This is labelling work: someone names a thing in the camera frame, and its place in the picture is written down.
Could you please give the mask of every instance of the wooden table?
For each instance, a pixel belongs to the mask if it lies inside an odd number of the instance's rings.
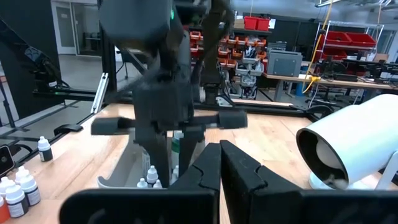
[[[197,111],[195,114],[209,113],[214,112]],[[110,105],[96,116],[134,118],[134,108],[132,105]],[[92,136],[90,129],[94,118],[82,124],[84,130],[80,133],[67,134],[52,145],[52,161],[41,162],[36,156],[25,164],[39,185],[42,201],[31,207],[25,216],[10,219],[7,224],[58,223],[59,209],[66,198],[83,189],[97,188],[96,178],[110,175],[127,144],[128,136]],[[249,114],[248,128],[209,129],[205,137],[206,142],[231,141],[274,172],[307,189],[310,187],[310,170],[297,149],[295,133],[310,123],[307,118]],[[375,187],[379,176],[377,173],[362,181]],[[224,194],[221,194],[220,210],[221,223],[229,223]]]
[[[264,74],[266,78],[270,79],[275,79],[278,80],[278,84],[275,90],[275,96],[274,96],[274,101],[280,101],[280,98],[282,96],[283,92],[283,82],[305,82],[305,83],[310,83],[311,82],[311,75],[307,76],[307,79],[305,79],[305,74],[300,74],[298,77],[285,77],[282,75],[270,75],[270,74]],[[377,83],[368,83],[368,82],[347,82],[347,81],[339,81],[339,80],[333,80],[333,81],[328,81],[321,79],[319,84],[325,85],[325,86],[339,86],[339,87],[347,87],[347,88],[363,88],[369,90],[369,93],[366,94],[366,100],[369,100],[375,96],[377,96],[379,93],[377,92],[378,90],[384,89],[384,90],[392,90],[394,89],[390,85],[386,84],[377,84]]]

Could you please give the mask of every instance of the door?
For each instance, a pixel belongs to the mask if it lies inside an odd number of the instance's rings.
[[[51,2],[58,54],[76,54],[70,3]]]

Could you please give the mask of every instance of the gray machine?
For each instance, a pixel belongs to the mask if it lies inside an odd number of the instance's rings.
[[[270,50],[268,53],[267,73],[270,75],[298,77],[302,60],[303,57],[300,52]]]

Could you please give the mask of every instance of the red shelf bin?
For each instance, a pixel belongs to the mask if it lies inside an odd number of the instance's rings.
[[[333,60],[342,60],[344,58],[347,58],[347,54],[344,50],[341,49],[323,50],[322,58],[327,59],[329,56],[332,56]]]
[[[374,47],[376,41],[369,34],[346,33],[352,40],[351,45],[358,47]]]
[[[257,29],[257,22],[258,22],[257,17],[250,17],[250,16],[245,16],[244,17],[244,28],[245,29]]]
[[[257,30],[268,31],[270,19],[257,18]]]
[[[319,42],[318,49],[322,49],[323,43],[325,41],[325,35],[322,35],[320,38],[321,40]],[[352,40],[344,32],[329,31],[328,36],[326,37],[326,43],[336,45],[351,45]]]

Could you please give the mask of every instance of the white bottle cap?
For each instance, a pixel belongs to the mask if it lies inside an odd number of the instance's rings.
[[[21,189],[24,192],[29,193],[35,190],[36,188],[37,188],[37,183],[32,175],[28,175],[21,179]]]
[[[172,184],[174,184],[174,182],[176,182],[177,181],[177,176],[174,174],[174,172],[173,172],[173,174],[172,174],[172,179],[170,180],[170,185],[172,185]]]
[[[16,185],[12,180],[10,182],[12,185],[6,189],[6,201],[8,204],[18,203],[25,197],[25,193],[20,185]]]
[[[148,188],[148,183],[145,182],[144,178],[139,179],[139,182],[137,183],[138,188]]]
[[[21,179],[29,175],[29,170],[25,169],[24,166],[18,168],[18,172],[15,174],[15,183],[20,184]]]
[[[46,151],[51,148],[49,140],[45,139],[44,136],[40,136],[40,140],[37,143],[39,151]]]
[[[177,166],[175,166],[175,168],[173,170],[173,174],[175,174],[177,178],[178,178],[178,174],[179,174],[179,169],[180,169],[180,166],[177,165]]]
[[[151,166],[148,170],[147,174],[147,182],[150,184],[156,183],[156,180],[159,178],[159,175],[157,175],[157,170],[155,169],[155,166]]]
[[[6,197],[6,189],[12,186],[12,180],[9,180],[8,177],[1,177],[0,183],[0,196]]]
[[[160,183],[160,180],[156,180],[156,183],[154,184],[154,188],[157,188],[157,189],[162,189],[163,187],[162,187],[162,183]]]

